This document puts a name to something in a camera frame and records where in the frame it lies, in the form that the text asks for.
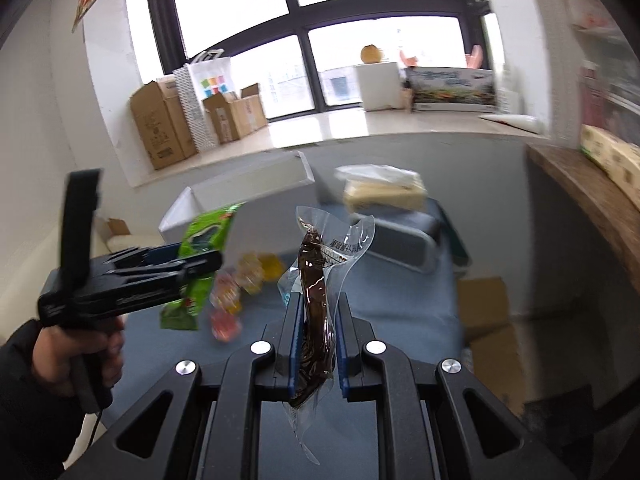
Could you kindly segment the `person's left hand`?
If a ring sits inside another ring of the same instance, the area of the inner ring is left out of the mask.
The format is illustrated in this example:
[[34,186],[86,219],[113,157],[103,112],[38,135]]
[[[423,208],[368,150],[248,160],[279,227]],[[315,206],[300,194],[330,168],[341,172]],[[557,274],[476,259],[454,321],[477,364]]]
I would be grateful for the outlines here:
[[122,347],[124,346],[125,322],[120,316],[114,319],[107,333],[62,330],[58,326],[40,330],[32,350],[32,374],[43,385],[53,391],[70,396],[70,362],[76,356],[99,353],[104,357],[101,368],[103,385],[113,388],[124,368]]

